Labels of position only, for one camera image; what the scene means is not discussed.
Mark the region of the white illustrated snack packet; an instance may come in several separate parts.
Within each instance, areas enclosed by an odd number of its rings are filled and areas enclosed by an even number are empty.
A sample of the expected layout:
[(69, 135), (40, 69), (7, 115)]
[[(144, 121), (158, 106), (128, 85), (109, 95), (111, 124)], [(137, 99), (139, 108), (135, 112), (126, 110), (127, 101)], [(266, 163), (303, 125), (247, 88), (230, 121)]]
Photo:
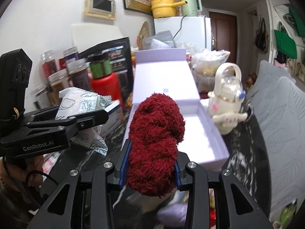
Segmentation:
[[(60, 91), (59, 97), (62, 98), (62, 102), (55, 117), (56, 120), (66, 119), (69, 116), (96, 110), (103, 110), (112, 102), (111, 96), (101, 96), (77, 87), (70, 87)], [(71, 141), (76, 145), (86, 147), (105, 156), (108, 147), (100, 135), (101, 129), (102, 125), (98, 125), (82, 130)]]

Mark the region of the dark red fluffy scrunchie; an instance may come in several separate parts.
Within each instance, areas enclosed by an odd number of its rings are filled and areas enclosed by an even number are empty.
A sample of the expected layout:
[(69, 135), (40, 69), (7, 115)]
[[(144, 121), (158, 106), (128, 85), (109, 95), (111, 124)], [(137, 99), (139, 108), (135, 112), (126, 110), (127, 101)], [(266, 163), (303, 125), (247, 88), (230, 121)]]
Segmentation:
[(175, 188), (177, 145), (185, 120), (177, 103), (154, 93), (137, 107), (129, 127), (132, 141), (126, 186), (146, 196), (165, 196)]

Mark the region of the silver lid spice jar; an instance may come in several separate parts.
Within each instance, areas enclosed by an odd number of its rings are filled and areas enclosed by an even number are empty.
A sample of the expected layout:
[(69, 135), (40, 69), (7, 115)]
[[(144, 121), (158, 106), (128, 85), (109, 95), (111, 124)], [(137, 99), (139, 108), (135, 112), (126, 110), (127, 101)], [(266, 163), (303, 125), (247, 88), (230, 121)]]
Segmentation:
[(90, 78), (87, 73), (87, 65), (84, 58), (69, 63), (67, 68), (74, 87), (91, 91)]

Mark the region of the red water bottle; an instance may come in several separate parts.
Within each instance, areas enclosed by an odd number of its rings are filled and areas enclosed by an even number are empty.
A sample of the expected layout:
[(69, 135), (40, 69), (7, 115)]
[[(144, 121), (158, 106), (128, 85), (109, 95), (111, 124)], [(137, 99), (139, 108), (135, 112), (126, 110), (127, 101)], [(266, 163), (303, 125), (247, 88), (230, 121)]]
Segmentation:
[(124, 108), (124, 102), (121, 96), (118, 77), (115, 73), (98, 79), (91, 79), (91, 86), (94, 92), (102, 96), (111, 96), (112, 100), (119, 100), (121, 108)]

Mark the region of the green band jar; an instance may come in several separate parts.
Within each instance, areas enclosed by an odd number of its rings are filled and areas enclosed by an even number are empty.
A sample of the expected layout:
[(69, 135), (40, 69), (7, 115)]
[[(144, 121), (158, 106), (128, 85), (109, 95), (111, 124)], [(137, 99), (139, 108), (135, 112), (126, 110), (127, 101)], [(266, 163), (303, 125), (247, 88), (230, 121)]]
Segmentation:
[(112, 73), (110, 58), (107, 53), (95, 54), (88, 57), (92, 77), (100, 79)]

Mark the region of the cream cinnamoroll water bottle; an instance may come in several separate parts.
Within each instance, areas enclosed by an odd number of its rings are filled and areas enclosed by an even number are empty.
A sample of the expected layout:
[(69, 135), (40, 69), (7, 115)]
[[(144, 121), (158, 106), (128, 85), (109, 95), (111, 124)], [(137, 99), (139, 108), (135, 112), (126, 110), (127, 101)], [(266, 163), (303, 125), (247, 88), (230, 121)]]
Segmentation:
[(241, 83), (240, 68), (233, 63), (219, 66), (214, 79), (214, 89), (208, 93), (208, 113), (221, 135), (229, 134), (248, 114), (241, 105), (246, 92)]

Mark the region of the black printed package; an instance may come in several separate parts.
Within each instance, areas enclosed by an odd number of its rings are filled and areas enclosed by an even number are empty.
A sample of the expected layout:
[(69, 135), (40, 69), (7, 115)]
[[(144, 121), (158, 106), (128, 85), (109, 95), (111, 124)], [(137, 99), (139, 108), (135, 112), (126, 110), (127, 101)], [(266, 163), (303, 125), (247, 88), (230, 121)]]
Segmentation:
[(88, 59), (91, 55), (106, 54), (110, 60), (112, 71), (117, 75), (123, 104), (133, 90), (133, 71), (131, 46), (128, 37), (99, 43), (82, 51), (80, 58)]

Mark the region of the lavender gift box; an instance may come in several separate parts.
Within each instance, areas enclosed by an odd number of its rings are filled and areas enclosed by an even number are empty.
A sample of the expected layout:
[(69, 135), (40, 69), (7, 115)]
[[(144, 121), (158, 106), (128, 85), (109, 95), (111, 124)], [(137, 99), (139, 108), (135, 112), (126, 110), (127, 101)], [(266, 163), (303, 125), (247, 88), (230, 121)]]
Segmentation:
[(171, 137), (177, 150), (207, 170), (219, 171), (230, 154), (200, 97), (185, 49), (137, 51), (132, 108), (144, 142)]

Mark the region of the clear plastic food bag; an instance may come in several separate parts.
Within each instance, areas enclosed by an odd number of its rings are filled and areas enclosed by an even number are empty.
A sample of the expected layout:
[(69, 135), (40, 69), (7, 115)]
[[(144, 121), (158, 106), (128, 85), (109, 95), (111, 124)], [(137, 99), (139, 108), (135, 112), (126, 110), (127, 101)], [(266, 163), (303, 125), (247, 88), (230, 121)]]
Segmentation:
[(199, 93), (213, 90), (216, 71), (230, 56), (230, 51), (202, 49), (191, 57), (191, 71)]

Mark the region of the woven straw fan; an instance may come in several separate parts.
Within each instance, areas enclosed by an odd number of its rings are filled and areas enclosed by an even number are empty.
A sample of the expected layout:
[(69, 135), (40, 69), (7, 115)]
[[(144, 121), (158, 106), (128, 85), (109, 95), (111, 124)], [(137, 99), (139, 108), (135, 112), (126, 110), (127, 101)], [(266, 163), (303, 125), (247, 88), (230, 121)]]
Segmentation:
[(141, 25), (141, 28), (139, 30), (138, 36), (137, 36), (137, 46), (139, 50), (143, 50), (143, 42), (144, 39), (148, 38), (150, 36), (150, 27), (147, 21), (144, 21)]

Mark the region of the grey leaf-pattern chair cover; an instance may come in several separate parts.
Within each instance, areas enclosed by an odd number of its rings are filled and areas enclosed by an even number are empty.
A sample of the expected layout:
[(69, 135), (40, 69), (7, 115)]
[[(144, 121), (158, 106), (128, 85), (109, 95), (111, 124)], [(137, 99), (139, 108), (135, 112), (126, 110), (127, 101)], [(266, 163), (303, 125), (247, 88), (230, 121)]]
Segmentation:
[(263, 60), (246, 98), (265, 141), (275, 211), (304, 196), (304, 92), (286, 69)]

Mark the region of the grey plastic mailer bag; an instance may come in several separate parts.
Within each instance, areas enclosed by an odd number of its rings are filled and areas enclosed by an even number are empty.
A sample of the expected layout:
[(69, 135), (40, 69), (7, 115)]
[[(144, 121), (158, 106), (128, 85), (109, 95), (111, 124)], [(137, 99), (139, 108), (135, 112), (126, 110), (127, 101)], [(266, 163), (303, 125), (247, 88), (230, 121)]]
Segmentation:
[(176, 44), (170, 31), (161, 31), (156, 35), (143, 40), (144, 50), (171, 48), (176, 48)]

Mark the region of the white mini fridge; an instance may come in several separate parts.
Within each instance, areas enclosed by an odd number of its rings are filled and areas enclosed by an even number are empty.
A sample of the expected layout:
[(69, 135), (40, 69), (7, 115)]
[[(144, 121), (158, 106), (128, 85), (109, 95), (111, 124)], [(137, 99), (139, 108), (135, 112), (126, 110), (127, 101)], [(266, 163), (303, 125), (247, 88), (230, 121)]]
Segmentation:
[(153, 20), (156, 34), (170, 31), (176, 44), (189, 42), (198, 50), (211, 50), (211, 19), (209, 17), (186, 16)]

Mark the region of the yellow pot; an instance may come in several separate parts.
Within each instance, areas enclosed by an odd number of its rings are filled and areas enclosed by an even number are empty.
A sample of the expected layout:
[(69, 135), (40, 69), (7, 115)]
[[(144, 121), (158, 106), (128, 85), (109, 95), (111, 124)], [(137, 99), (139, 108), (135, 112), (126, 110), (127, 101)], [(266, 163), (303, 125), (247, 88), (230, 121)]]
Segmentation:
[(151, 0), (151, 10), (154, 19), (175, 17), (176, 7), (187, 5), (187, 1), (175, 2), (175, 0)]

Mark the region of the brown entrance door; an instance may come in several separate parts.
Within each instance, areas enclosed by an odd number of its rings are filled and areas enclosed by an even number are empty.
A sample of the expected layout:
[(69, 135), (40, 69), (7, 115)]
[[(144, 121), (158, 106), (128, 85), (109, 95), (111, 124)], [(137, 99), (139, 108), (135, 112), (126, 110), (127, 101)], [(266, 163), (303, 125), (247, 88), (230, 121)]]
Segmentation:
[(209, 12), (211, 20), (211, 50), (229, 51), (229, 63), (237, 62), (237, 17), (219, 12)]

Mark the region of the black hanging handbag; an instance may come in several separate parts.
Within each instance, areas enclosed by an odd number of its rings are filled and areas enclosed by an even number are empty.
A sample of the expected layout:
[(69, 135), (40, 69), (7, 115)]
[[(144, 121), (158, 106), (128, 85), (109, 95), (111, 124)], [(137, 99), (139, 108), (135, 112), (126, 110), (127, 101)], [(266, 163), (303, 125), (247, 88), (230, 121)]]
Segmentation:
[(268, 52), (269, 48), (269, 34), (266, 29), (265, 19), (261, 19), (261, 23), (258, 31), (256, 32), (256, 38), (254, 42), (255, 46), (263, 53)]

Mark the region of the green tote bag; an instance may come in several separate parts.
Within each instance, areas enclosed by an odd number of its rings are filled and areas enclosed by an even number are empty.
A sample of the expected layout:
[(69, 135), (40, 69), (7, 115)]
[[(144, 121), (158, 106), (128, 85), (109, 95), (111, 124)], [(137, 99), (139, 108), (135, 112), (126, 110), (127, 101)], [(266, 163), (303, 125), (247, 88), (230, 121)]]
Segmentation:
[(283, 53), (288, 58), (297, 59), (297, 47), (295, 41), (286, 33), (274, 30), (277, 51)]
[(294, 8), (294, 6), (292, 4), (290, 4), (290, 13), (295, 22), (295, 28), (296, 28), (298, 36), (301, 38), (304, 38), (305, 37), (304, 23), (302, 22), (302, 19), (300, 18), (299, 14), (297, 13), (296, 9)]

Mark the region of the green electric kettle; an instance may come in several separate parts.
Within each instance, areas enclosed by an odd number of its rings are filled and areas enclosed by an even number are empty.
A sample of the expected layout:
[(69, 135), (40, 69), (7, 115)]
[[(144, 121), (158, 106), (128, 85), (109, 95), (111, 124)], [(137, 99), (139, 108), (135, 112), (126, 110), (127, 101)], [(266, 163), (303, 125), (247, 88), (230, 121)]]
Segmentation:
[(182, 0), (186, 1), (186, 5), (182, 5), (182, 15), (188, 17), (198, 17), (198, 13), (202, 12), (202, 2), (201, 0)]

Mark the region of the beige wall intercom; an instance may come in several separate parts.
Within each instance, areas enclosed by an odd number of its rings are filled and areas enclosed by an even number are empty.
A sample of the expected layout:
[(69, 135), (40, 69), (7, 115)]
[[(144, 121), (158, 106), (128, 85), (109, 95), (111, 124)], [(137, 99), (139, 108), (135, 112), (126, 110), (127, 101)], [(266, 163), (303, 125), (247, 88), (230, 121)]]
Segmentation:
[(84, 15), (92, 18), (115, 20), (116, 2), (114, 0), (85, 0)]

